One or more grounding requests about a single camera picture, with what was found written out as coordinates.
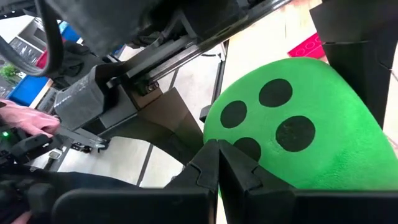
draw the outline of green cushion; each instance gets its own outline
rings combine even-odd
[[[319,60],[279,60],[233,83],[211,107],[209,139],[227,140],[299,189],[398,189],[398,162],[381,128]]]

